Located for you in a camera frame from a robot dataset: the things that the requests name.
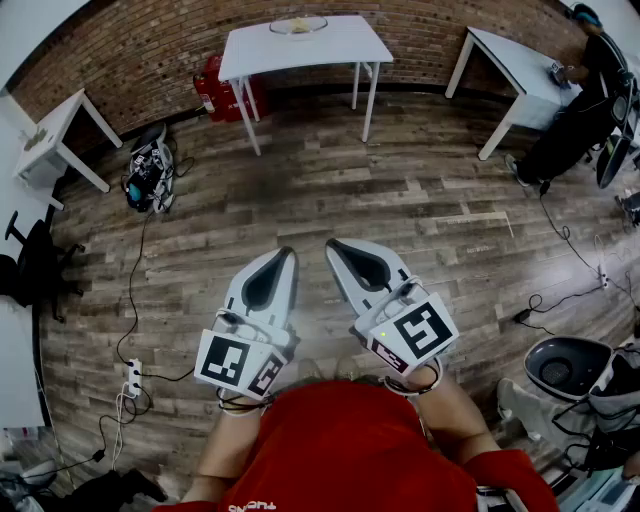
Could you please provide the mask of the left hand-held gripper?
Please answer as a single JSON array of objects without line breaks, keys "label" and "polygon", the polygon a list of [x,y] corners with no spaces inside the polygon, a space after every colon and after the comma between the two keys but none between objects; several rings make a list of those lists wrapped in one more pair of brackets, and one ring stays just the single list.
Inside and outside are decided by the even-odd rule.
[{"label": "left hand-held gripper", "polygon": [[253,400],[266,399],[297,343],[286,326],[297,281],[298,258],[291,247],[267,252],[241,269],[213,327],[202,332],[194,376]]}]

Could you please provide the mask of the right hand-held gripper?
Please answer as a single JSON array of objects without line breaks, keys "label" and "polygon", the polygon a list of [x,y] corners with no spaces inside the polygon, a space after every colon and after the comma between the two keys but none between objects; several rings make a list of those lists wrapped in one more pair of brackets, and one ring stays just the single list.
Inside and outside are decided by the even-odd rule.
[{"label": "right hand-held gripper", "polygon": [[355,332],[397,374],[408,376],[459,337],[440,296],[410,277],[392,249],[360,239],[329,239],[325,255],[345,301],[360,315]]}]

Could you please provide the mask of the person's left forearm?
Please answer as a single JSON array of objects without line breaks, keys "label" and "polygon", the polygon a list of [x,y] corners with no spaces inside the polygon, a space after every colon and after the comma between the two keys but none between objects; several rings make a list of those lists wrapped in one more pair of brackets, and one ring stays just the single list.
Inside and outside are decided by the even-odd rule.
[{"label": "person's left forearm", "polygon": [[261,409],[223,411],[202,451],[190,488],[182,503],[219,503],[244,472],[258,437]]}]

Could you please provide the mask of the person's right forearm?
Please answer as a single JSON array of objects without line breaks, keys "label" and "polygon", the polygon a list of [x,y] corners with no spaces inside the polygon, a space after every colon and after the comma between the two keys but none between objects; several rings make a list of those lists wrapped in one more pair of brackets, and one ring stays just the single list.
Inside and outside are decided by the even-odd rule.
[{"label": "person's right forearm", "polygon": [[447,372],[439,375],[439,384],[415,403],[441,453],[462,466],[482,453],[500,451],[470,396]]}]

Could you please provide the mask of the blue black headset device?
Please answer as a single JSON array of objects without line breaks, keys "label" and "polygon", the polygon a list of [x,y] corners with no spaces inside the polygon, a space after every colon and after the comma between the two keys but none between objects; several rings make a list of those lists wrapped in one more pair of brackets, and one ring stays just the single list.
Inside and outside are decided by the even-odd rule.
[{"label": "blue black headset device", "polygon": [[148,200],[143,192],[131,182],[122,186],[128,205],[137,212],[145,212],[148,209]]}]

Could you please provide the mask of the person's red shirt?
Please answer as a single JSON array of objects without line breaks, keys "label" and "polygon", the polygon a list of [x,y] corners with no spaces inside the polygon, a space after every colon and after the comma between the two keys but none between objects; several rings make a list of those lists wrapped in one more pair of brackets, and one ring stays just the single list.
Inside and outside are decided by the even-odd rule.
[{"label": "person's red shirt", "polygon": [[429,447],[408,400],[325,381],[276,399],[221,498],[152,512],[477,512],[480,486],[514,492],[527,512],[559,512],[525,452],[491,451],[458,465]]}]

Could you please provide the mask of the red fire extinguisher box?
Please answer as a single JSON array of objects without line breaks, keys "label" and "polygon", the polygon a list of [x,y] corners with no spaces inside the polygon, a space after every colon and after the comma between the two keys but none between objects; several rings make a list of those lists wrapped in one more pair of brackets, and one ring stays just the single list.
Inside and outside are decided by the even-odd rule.
[{"label": "red fire extinguisher box", "polygon": [[[239,110],[238,101],[235,98],[232,86],[228,81],[220,81],[218,74],[222,63],[220,55],[212,55],[207,59],[203,73],[206,73],[215,87],[218,104],[221,107],[225,122],[241,121],[242,116]],[[258,116],[265,117],[269,113],[266,89],[258,77],[250,77],[249,85],[252,90],[254,103]]]}]

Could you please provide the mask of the red fire extinguisher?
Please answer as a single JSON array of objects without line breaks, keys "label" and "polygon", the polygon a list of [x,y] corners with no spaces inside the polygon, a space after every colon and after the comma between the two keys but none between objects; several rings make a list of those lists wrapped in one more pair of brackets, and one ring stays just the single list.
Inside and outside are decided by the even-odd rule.
[{"label": "red fire extinguisher", "polygon": [[206,73],[193,76],[193,85],[200,96],[202,106],[213,122],[222,122],[225,117],[218,104],[216,90]]}]

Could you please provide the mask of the black office chair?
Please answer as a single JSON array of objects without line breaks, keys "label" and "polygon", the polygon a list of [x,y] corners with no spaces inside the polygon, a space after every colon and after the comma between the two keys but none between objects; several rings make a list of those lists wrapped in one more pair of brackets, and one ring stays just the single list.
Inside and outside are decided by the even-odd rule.
[{"label": "black office chair", "polygon": [[640,91],[631,72],[621,74],[621,91],[614,96],[611,117],[620,134],[607,137],[598,158],[596,179],[600,189],[607,188],[623,167],[640,126]]},{"label": "black office chair", "polygon": [[0,254],[0,296],[13,299],[22,307],[48,300],[52,318],[64,324],[65,318],[57,312],[58,295],[62,292],[82,297],[84,292],[66,281],[62,273],[73,255],[84,253],[86,247],[73,244],[65,250],[53,243],[49,228],[43,220],[34,223],[29,234],[24,236],[15,226],[18,211],[15,210],[7,225],[4,238],[16,238],[22,245],[16,260]]}]

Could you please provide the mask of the small white table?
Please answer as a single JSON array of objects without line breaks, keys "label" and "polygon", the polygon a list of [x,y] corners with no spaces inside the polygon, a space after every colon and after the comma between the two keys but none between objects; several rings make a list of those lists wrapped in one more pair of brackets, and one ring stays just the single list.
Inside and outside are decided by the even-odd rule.
[{"label": "small white table", "polygon": [[32,171],[43,162],[51,163],[56,159],[61,160],[67,166],[78,171],[102,193],[108,193],[111,190],[111,186],[63,142],[71,122],[81,107],[116,148],[123,145],[120,137],[99,113],[87,96],[85,89],[82,88],[41,119],[37,124],[35,135],[38,141],[33,143],[29,149],[23,147],[13,172],[13,177],[31,196],[60,211],[64,209],[64,205],[55,199],[51,192],[46,193],[44,188],[37,186],[32,181]]}]

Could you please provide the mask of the white metal frame equipment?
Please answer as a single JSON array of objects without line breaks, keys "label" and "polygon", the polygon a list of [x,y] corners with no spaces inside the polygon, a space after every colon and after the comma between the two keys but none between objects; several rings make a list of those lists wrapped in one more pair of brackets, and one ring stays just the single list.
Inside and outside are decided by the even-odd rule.
[{"label": "white metal frame equipment", "polygon": [[625,479],[621,468],[596,471],[572,490],[560,512],[623,512],[640,485],[640,477]]}]

